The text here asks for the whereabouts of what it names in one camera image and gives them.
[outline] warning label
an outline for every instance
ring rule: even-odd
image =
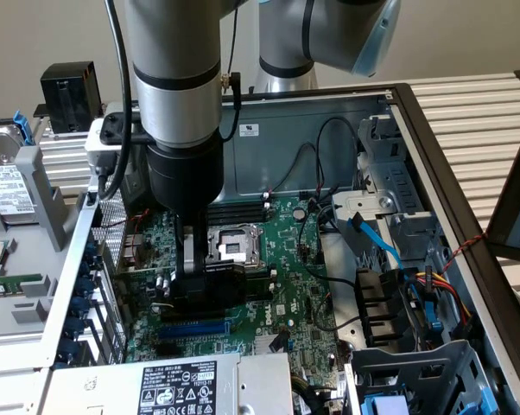
[[[15,166],[0,166],[0,214],[32,214],[34,205],[29,198],[22,174]]]
[[[216,413],[216,361],[143,369],[137,415]]]

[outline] capacitor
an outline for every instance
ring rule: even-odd
[[[303,222],[306,219],[306,210],[302,207],[295,207],[293,209],[293,219],[295,219],[296,222]]]
[[[333,353],[330,353],[327,356],[327,362],[329,363],[329,368],[331,369],[333,366],[335,366],[335,355]]]
[[[164,284],[164,277],[162,275],[157,275],[156,276],[156,288],[158,290],[161,290],[163,284]]]

